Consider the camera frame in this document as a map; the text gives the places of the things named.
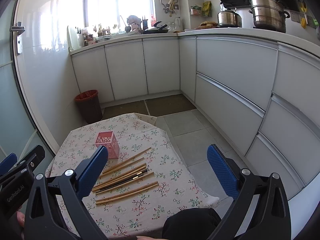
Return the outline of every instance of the gray tile floor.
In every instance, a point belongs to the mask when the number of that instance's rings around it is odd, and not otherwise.
[[[233,199],[226,195],[214,174],[207,160],[207,147],[216,144],[221,152],[226,157],[233,159],[240,168],[246,168],[245,163],[197,109],[158,117],[155,125],[167,132],[175,151],[201,189],[220,198],[220,204],[215,210],[222,218]],[[247,214],[238,233],[246,230],[248,225],[245,224],[249,224],[251,217],[252,215]]]

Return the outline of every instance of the hanging ladle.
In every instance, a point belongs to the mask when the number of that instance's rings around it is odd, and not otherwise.
[[[125,28],[124,28],[125,32],[126,32],[126,33],[130,32],[130,31],[131,31],[131,26],[127,26],[127,25],[125,24],[125,21],[124,21],[124,20],[123,20],[123,22],[124,22],[124,25],[125,25]]]

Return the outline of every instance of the floral tablecloth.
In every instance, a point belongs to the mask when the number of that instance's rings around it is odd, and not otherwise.
[[[110,159],[105,169],[151,147],[145,154],[137,157],[144,157],[144,160],[100,179],[97,184],[144,162],[147,163],[148,172],[153,171],[154,176],[98,196],[91,192],[82,200],[109,239],[137,235],[154,236],[154,233],[161,231],[166,219],[180,210],[215,207],[218,203],[218,197],[210,196],[198,187],[173,149],[166,132],[154,126],[155,121],[156,117],[132,113],[73,130],[46,171],[46,177],[49,177],[61,175],[69,168],[75,169],[83,159],[89,158],[95,152],[97,147],[94,143],[98,133],[102,131],[113,130],[120,146],[119,159]],[[114,203],[95,204],[98,198],[117,195],[156,180],[159,187],[139,195]],[[61,196],[57,196],[57,199],[69,230],[77,233]]]

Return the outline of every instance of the black chopstick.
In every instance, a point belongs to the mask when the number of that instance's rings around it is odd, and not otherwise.
[[[147,171],[148,171],[148,169],[144,169],[144,170],[142,170],[142,171],[139,171],[138,173],[131,175],[131,176],[130,176],[129,178],[127,178],[127,179],[121,180],[121,181],[119,181],[119,182],[117,182],[117,183],[115,183],[115,184],[111,184],[111,185],[109,185],[109,186],[106,186],[106,187],[101,188],[101,189],[100,189],[99,191],[97,191],[96,193],[100,193],[100,192],[102,192],[102,191],[104,191],[104,190],[108,190],[108,189],[110,189],[110,188],[117,187],[117,186],[119,186],[119,185],[121,185],[121,184],[124,184],[124,183],[130,181],[130,180],[137,179],[137,178],[143,176],[143,173],[145,173],[145,172],[147,172]]]

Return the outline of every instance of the kettle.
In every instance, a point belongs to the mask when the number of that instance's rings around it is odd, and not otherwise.
[[[176,17],[174,19],[174,28],[176,31],[183,31],[182,22],[181,22],[180,17]]]
[[[225,9],[223,3],[220,3],[221,11],[218,13],[219,27],[242,27],[242,18],[236,12]]]

